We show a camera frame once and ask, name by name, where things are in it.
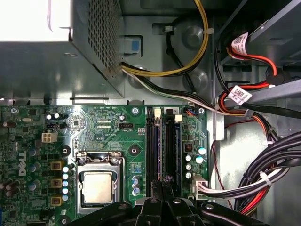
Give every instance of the screw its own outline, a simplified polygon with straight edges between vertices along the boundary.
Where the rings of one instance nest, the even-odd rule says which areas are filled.
[[[155,200],[155,199],[151,199],[150,200],[150,203],[152,203],[152,204],[155,204],[155,203],[157,203],[158,201],[157,200]]]
[[[136,108],[136,107],[133,107],[133,108],[132,108],[132,113],[133,113],[133,114],[138,114],[138,113],[139,113],[139,109]]]
[[[206,208],[207,210],[213,210],[213,209],[214,209],[214,206],[211,205],[211,204],[207,204],[207,205],[205,206],[205,208]]]
[[[118,164],[119,161],[118,161],[118,159],[116,159],[116,158],[112,158],[112,159],[111,159],[111,162],[112,162],[113,164]]]
[[[125,204],[121,204],[119,207],[118,207],[118,209],[120,209],[120,210],[124,210],[124,209],[126,209],[127,208],[127,205],[125,205]]]
[[[205,113],[205,110],[204,110],[203,108],[199,108],[198,112],[199,112],[200,114],[204,114],[204,113]]]
[[[18,109],[12,108],[12,109],[10,109],[10,112],[11,112],[12,114],[17,114],[17,113],[18,113]]]
[[[181,203],[181,200],[179,200],[179,199],[174,200],[174,204],[180,204],[180,203]]]

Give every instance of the black wire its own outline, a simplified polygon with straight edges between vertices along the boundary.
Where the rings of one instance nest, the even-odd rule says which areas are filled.
[[[174,51],[174,48],[171,44],[171,35],[172,35],[172,33],[173,32],[167,32],[166,33],[166,46],[167,46],[166,53],[172,58],[172,60],[178,65],[179,68],[183,68],[184,65],[180,61],[179,57],[176,55],[176,53]],[[193,82],[192,82],[189,74],[188,73],[185,74],[184,78],[187,81],[187,84],[188,84],[189,88],[191,89],[191,92],[196,93],[197,92],[196,88],[193,85]]]
[[[219,45],[220,41],[221,41],[221,37],[219,37],[217,45],[215,47],[215,51],[214,51],[214,69],[215,69],[217,80],[218,80],[219,84],[221,85],[224,92],[229,94],[230,90],[226,86],[225,82],[223,81],[221,71],[218,67],[217,53],[218,53],[218,45]],[[261,59],[255,59],[255,58],[248,57],[248,56],[246,58],[262,62]],[[264,112],[264,113],[281,115],[281,116],[290,117],[290,118],[301,119],[301,112],[294,111],[294,110],[287,109],[287,108],[273,107],[273,106],[251,105],[251,104],[248,104],[248,103],[243,103],[242,106],[246,109],[250,109],[250,110],[256,111],[256,112]]]

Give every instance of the barcode label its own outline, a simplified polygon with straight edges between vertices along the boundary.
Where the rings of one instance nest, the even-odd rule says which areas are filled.
[[[244,89],[240,88],[239,86],[235,86],[231,92],[229,93],[228,97],[234,100],[239,105],[242,105],[252,96],[251,93],[245,91]]]
[[[249,32],[244,33],[233,40],[231,46],[236,52],[243,54],[243,55],[247,54],[246,53],[246,39],[248,38],[248,34],[249,34]]]

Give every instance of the white plastic connector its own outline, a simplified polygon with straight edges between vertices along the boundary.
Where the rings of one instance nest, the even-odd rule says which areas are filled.
[[[156,120],[161,119],[161,109],[160,108],[154,109],[154,116],[155,116]]]
[[[57,141],[57,133],[42,133],[42,143],[53,143]]]
[[[182,121],[182,115],[181,115],[181,114],[176,114],[176,115],[174,116],[174,121],[175,121],[176,123],[181,122],[181,121]]]

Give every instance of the capacitor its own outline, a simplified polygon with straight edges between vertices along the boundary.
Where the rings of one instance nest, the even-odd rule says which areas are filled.
[[[19,184],[20,184],[20,181],[15,180],[15,181],[11,182],[10,184],[6,185],[6,190],[8,190],[8,191],[13,190]]]
[[[17,127],[17,123],[15,122],[4,121],[0,123],[0,128],[15,128],[15,127]]]
[[[34,191],[41,185],[41,182],[39,180],[34,180],[33,182],[29,183],[28,190]]]
[[[192,174],[191,174],[190,172],[187,172],[186,175],[185,175],[185,177],[186,177],[187,179],[190,179],[190,178],[192,177]]]
[[[71,170],[67,173],[64,173],[62,177],[64,180],[67,180],[68,178],[72,177],[73,175],[74,175],[74,171]]]
[[[191,170],[192,169],[192,165],[190,163],[188,163],[186,166],[185,166],[186,170]]]
[[[132,177],[132,183],[133,183],[133,185],[139,184],[139,177],[138,176],[133,176]]]
[[[121,114],[121,115],[119,116],[119,120],[120,120],[120,121],[123,121],[123,120],[125,120],[125,119],[126,119],[126,116],[125,116],[125,115]]]
[[[62,195],[62,200],[64,202],[68,201],[68,199],[69,199],[68,195],[66,195],[66,194]]]
[[[68,184],[69,184],[68,180],[64,180],[64,181],[62,182],[63,187],[67,187]]]
[[[4,189],[6,187],[6,185],[10,184],[11,182],[13,182],[12,179],[7,179],[6,181],[2,182],[0,184],[0,189]]]
[[[73,163],[68,164],[66,166],[63,167],[63,172],[67,173],[68,171],[70,171],[71,169],[73,169],[75,167],[75,165]]]
[[[54,114],[54,118],[55,118],[56,120],[61,120],[61,119],[64,119],[64,118],[66,118],[66,117],[65,117],[64,114],[61,114],[61,113],[55,113],[55,114]]]
[[[15,194],[17,194],[17,193],[19,193],[19,192],[20,192],[20,188],[16,187],[16,188],[14,188],[14,189],[11,190],[11,191],[7,191],[7,192],[6,192],[6,196],[7,196],[7,197],[11,197],[11,196],[13,196],[13,195],[15,195]]]
[[[34,173],[37,170],[37,168],[34,164],[30,164],[28,166],[28,170],[29,170],[29,172]]]
[[[196,163],[197,164],[202,164],[203,163],[203,157],[202,156],[200,156],[200,155],[196,155],[195,156],[195,161],[196,161]]]
[[[185,156],[185,160],[186,160],[186,161],[191,161],[191,155],[190,155],[190,154],[186,155],[186,156]]]
[[[200,155],[205,155],[207,153],[206,149],[204,147],[199,147],[198,148],[198,153]]]
[[[23,136],[20,136],[20,135],[16,135],[16,136],[11,135],[9,139],[12,142],[18,142],[18,141],[22,141],[23,140]]]
[[[63,193],[63,194],[67,194],[68,192],[69,192],[69,189],[68,189],[68,188],[64,187],[64,188],[62,189],[62,193]]]
[[[41,153],[41,149],[39,147],[31,148],[28,152],[29,156],[31,157],[39,156],[40,153]]]
[[[40,168],[41,168],[41,164],[38,163],[38,162],[36,162],[36,163],[34,164],[34,166],[36,167],[36,171],[39,171]]]
[[[140,193],[140,188],[138,188],[138,187],[135,187],[132,191],[132,195],[134,195],[134,196],[138,195],[139,193]]]

